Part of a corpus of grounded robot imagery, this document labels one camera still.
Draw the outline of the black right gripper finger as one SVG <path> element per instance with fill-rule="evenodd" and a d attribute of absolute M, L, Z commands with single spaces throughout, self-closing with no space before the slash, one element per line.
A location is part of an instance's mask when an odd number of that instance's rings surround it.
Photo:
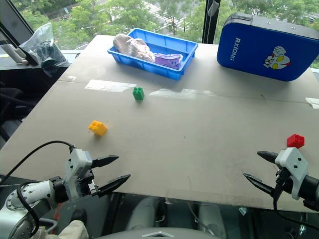
<path fill-rule="evenodd" d="M 266 161 L 275 164 L 275 160 L 278 156 L 275 152 L 269 152 L 269 151 L 258 151 L 257 154 L 265 159 Z"/>
<path fill-rule="evenodd" d="M 272 188 L 272 187 L 264 184 L 263 182 L 257 180 L 256 178 L 254 178 L 252 175 L 250 175 L 248 173 L 243 173 L 243 175 L 252 185 L 254 185 L 259 190 L 265 192 L 266 194 L 268 194 L 270 196 L 274 195 L 274 188 Z"/>

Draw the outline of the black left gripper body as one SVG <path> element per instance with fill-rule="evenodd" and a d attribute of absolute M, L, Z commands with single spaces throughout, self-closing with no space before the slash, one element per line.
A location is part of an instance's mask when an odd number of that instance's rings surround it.
<path fill-rule="evenodd" d="M 92 169 L 89 169 L 83 176 L 79 178 L 79 187 L 81 196 L 97 195 L 98 186 L 95 185 L 94 174 Z"/>

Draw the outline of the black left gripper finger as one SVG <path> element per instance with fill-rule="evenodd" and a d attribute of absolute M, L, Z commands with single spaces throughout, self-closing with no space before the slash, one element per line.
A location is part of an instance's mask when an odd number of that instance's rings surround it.
<path fill-rule="evenodd" d="M 105 195 L 111 194 L 113 191 L 122 186 L 130 178 L 130 176 L 130 174 L 127 174 L 111 180 L 107 185 L 98 189 L 97 196 L 100 198 Z"/>
<path fill-rule="evenodd" d="M 105 157 L 101 157 L 92 161 L 91 168 L 104 167 L 113 161 L 117 160 L 119 156 L 116 155 L 108 155 Z"/>

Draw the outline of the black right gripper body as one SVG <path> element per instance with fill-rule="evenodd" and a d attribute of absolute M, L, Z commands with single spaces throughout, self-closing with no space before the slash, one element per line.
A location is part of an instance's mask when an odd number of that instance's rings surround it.
<path fill-rule="evenodd" d="M 291 194 L 293 188 L 293 181 L 290 178 L 291 173 L 287 168 L 279 169 L 276 173 L 276 186 L 275 192 L 286 192 Z"/>

